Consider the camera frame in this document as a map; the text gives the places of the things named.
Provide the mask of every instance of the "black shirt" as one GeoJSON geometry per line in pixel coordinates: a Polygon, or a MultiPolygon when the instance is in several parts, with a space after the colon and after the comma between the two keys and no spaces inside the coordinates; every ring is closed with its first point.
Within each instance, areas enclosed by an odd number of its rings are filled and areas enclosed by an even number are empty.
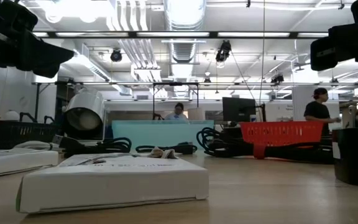
{"type": "MultiPolygon", "coordinates": [[[[326,105],[313,101],[306,106],[304,116],[313,116],[318,119],[327,119],[329,117],[329,111],[326,105]]],[[[323,126],[323,136],[329,135],[328,123],[323,126]]]]}

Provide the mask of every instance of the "man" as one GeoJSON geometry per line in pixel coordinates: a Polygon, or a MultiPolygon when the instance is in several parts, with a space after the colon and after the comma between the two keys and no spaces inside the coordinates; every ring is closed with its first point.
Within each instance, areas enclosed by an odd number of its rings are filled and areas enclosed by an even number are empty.
{"type": "Polygon", "coordinates": [[[178,103],[175,106],[173,113],[168,114],[165,119],[166,120],[174,120],[174,121],[187,121],[186,115],[183,114],[185,107],[183,103],[178,103]]]}
{"type": "Polygon", "coordinates": [[[328,91],[325,88],[318,88],[314,91],[315,99],[306,106],[304,117],[307,121],[321,121],[324,123],[323,136],[329,135],[328,124],[341,122],[340,118],[330,118],[329,111],[323,103],[328,101],[328,91]]]}

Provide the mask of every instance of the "cardboard box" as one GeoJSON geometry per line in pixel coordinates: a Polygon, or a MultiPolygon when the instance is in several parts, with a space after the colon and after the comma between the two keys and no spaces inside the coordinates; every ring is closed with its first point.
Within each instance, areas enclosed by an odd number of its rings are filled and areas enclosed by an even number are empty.
{"type": "Polygon", "coordinates": [[[114,208],[208,197],[208,171],[181,159],[130,154],[73,156],[23,177],[17,211],[114,208]]]}
{"type": "Polygon", "coordinates": [[[55,151],[34,149],[0,150],[0,175],[13,174],[43,166],[58,164],[59,155],[55,151]]]}

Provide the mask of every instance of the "white lamp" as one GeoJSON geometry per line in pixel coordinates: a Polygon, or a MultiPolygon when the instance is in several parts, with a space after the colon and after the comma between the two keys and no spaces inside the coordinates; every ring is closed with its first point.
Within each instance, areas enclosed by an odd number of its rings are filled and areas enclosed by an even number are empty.
{"type": "Polygon", "coordinates": [[[91,139],[103,132],[104,99],[100,92],[84,88],[68,104],[63,130],[79,139],[91,139]]]}

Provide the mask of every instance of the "wooden table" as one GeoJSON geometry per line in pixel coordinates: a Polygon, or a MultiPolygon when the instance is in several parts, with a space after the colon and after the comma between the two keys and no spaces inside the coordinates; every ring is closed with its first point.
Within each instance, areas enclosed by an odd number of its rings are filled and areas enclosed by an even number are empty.
{"type": "Polygon", "coordinates": [[[358,187],[336,180],[333,166],[202,152],[182,158],[209,170],[208,200],[26,215],[15,211],[25,173],[14,174],[0,177],[0,223],[358,223],[358,187]]]}

